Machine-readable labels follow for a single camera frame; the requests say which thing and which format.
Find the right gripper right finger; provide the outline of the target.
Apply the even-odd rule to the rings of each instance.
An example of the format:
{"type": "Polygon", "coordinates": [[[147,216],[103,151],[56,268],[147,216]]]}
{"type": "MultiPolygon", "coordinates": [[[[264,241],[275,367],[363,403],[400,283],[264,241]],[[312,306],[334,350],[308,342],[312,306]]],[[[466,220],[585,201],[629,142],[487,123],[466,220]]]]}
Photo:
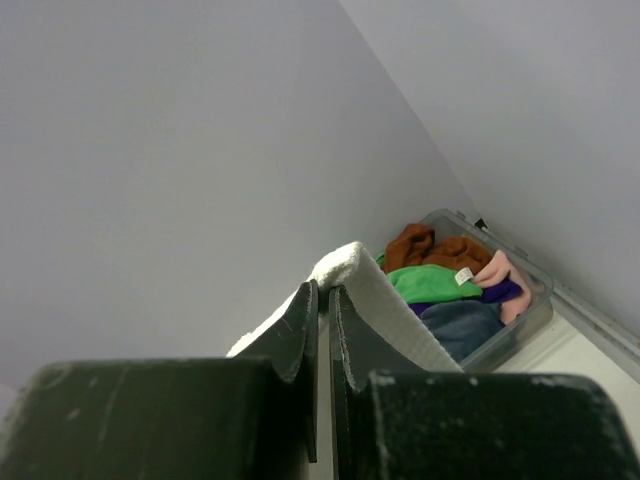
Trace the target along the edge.
{"type": "Polygon", "coordinates": [[[338,479],[635,479],[639,458],[594,381],[426,371],[328,300],[338,479]]]}

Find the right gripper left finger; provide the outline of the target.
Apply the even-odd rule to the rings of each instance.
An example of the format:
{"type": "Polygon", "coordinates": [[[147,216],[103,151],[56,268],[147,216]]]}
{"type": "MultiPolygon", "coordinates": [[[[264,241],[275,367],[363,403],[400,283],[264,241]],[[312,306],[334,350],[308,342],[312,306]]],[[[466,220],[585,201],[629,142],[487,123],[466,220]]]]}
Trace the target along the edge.
{"type": "Polygon", "coordinates": [[[5,479],[304,479],[317,460],[319,288],[228,358],[53,363],[1,429],[5,479]]]}

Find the white towel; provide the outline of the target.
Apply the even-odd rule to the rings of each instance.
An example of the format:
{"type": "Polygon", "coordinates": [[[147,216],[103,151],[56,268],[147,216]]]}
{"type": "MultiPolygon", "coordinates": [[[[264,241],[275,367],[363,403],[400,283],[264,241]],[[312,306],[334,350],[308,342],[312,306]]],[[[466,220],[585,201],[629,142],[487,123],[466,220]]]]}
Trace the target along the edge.
{"type": "Polygon", "coordinates": [[[326,254],[309,278],[321,293],[344,287],[359,317],[396,352],[428,372],[462,368],[418,319],[392,286],[371,254],[352,242],[326,254]]]}

